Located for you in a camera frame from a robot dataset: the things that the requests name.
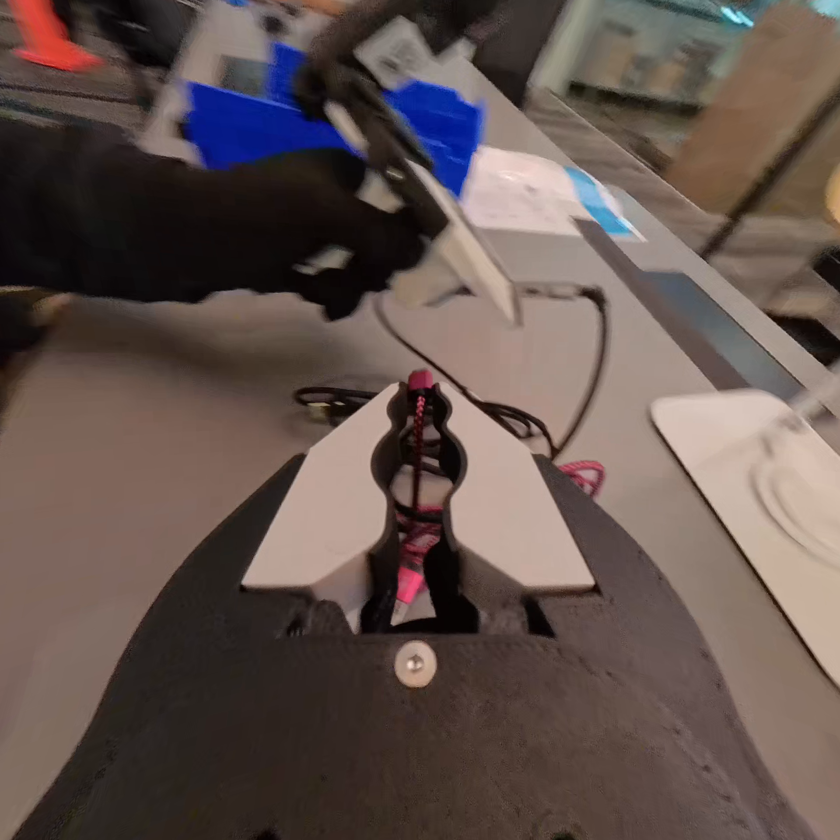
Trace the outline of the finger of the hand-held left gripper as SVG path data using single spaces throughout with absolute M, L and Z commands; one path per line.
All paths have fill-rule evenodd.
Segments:
M 465 226 L 448 226 L 435 238 L 421 237 L 423 253 L 418 264 L 397 272 L 390 292 L 405 308 L 424 308 L 461 288 L 470 289 L 473 279 L 472 235 Z
M 406 163 L 406 206 L 417 216 L 437 259 L 460 287 L 484 298 L 512 327 L 522 325 L 517 287 L 452 192 L 424 165 Z

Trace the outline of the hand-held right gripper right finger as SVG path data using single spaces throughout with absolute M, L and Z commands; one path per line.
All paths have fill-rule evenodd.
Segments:
M 595 579 L 538 460 L 452 385 L 434 397 L 445 546 L 458 588 L 488 616 L 532 598 L 593 592 Z

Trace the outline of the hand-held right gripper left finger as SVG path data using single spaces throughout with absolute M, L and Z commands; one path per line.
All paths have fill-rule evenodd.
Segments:
M 401 567 L 392 483 L 407 418 L 406 385 L 394 383 L 309 449 L 245 590 L 333 602 L 356 632 L 391 628 Z

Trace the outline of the blue plastic bin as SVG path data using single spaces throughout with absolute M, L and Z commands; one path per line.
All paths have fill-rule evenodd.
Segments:
M 209 170 L 255 162 L 271 155 L 316 149 L 354 151 L 329 123 L 307 119 L 292 94 L 292 81 L 305 54 L 281 42 L 272 46 L 262 71 L 259 95 L 190 83 L 186 137 Z M 434 164 L 437 180 L 461 196 L 486 125 L 483 102 L 463 99 L 456 90 L 414 80 L 388 91 L 386 103 L 411 126 Z

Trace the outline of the person's left forearm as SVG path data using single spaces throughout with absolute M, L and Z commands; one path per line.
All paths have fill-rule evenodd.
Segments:
M 226 288 L 212 256 L 218 172 L 120 133 L 2 121 L 2 287 L 198 303 Z

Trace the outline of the person's left hand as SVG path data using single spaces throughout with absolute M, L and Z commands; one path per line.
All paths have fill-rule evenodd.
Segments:
M 187 260 L 198 300 L 222 291 L 289 292 L 348 318 L 394 274 L 414 269 L 426 243 L 409 209 L 360 197 L 366 165 L 337 149 L 306 150 L 201 170 L 202 243 Z

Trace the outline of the printed paper sheet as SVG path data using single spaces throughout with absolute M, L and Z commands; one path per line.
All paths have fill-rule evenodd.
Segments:
M 577 236 L 574 220 L 616 240 L 644 242 L 617 198 L 587 172 L 534 154 L 481 145 L 460 196 L 468 220 L 485 230 Z

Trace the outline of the white folding stand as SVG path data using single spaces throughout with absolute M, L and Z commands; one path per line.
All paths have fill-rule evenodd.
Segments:
M 839 685 L 839 460 L 815 429 L 838 377 L 790 402 L 755 389 L 662 397 L 655 430 L 821 671 Z

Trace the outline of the wide black table strip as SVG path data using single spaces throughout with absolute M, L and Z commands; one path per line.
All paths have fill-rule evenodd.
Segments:
M 752 388 L 786 402 L 803 384 L 684 272 L 639 268 L 599 225 L 576 219 L 583 240 L 719 391 Z

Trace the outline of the black floor lamp stand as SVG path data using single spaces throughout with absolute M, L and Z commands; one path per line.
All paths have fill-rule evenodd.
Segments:
M 782 181 L 788 171 L 807 152 L 828 123 L 831 122 L 834 113 L 839 106 L 839 85 L 826 96 L 826 98 L 814 109 L 812 114 L 804 121 L 783 150 L 777 154 L 773 161 L 764 167 L 759 178 L 753 183 L 747 192 L 738 200 L 735 207 L 728 213 L 726 220 L 711 234 L 706 243 L 701 246 L 697 254 L 708 261 L 718 254 L 729 239 L 735 235 L 745 218 L 760 206 L 764 198 L 772 192 L 775 186 Z

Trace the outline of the large cardboard box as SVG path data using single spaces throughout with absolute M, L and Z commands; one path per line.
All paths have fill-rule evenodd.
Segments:
M 838 20 L 808 2 L 770 6 L 698 114 L 665 180 L 711 214 L 736 206 L 838 83 Z

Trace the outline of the orange traffic cone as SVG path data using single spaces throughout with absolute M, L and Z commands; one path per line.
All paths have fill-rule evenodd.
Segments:
M 101 58 L 70 40 L 52 2 L 9 1 L 7 4 L 22 39 L 22 44 L 14 48 L 17 58 L 75 74 L 104 66 Z

